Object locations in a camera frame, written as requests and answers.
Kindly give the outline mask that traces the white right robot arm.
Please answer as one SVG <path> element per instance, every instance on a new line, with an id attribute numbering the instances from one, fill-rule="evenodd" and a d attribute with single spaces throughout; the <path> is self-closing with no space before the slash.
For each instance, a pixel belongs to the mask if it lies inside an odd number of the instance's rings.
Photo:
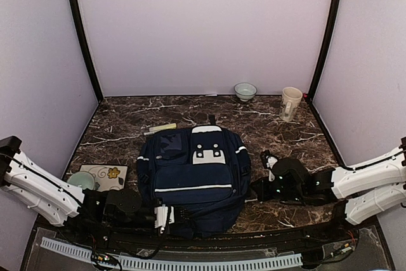
<path id="1" fill-rule="evenodd" d="M 405 139 L 388 153 L 352 166 L 337 166 L 310 173 L 293 158 L 278 159 L 261 153 L 268 176 L 251 183 L 259 201 L 278 200 L 288 205 L 334 204 L 334 215 L 324 237 L 336 242 L 348 223 L 364 220 L 405 202 Z"/>

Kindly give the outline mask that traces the navy blue student backpack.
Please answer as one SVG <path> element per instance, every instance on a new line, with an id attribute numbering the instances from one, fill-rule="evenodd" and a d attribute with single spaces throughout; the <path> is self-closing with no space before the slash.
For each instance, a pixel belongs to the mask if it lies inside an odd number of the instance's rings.
<path id="1" fill-rule="evenodd" d="M 150 136 L 136 160 L 144 202 L 187 209 L 194 218 L 169 230 L 182 237 L 222 234 L 243 210 L 251 159 L 241 137 L 216 124 L 168 129 Z"/>

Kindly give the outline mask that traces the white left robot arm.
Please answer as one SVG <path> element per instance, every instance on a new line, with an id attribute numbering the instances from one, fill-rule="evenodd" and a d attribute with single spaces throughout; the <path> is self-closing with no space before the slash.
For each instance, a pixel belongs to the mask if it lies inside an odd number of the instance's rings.
<path id="1" fill-rule="evenodd" d="M 158 234 L 184 224 L 188 212 L 156 199 L 144 204 L 132 189 L 83 189 L 43 170 L 20 149 L 21 139 L 1 140 L 1 190 L 42 215 L 76 243 L 89 238 L 89 229 L 134 231 L 151 228 Z"/>

